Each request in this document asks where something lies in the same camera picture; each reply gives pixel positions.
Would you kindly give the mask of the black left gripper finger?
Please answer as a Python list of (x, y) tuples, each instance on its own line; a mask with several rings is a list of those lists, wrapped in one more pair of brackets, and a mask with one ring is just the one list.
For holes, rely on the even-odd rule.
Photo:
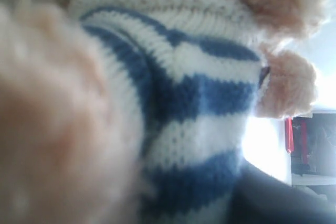
[(231, 200), (230, 222), (335, 223), (335, 208), (245, 165)]

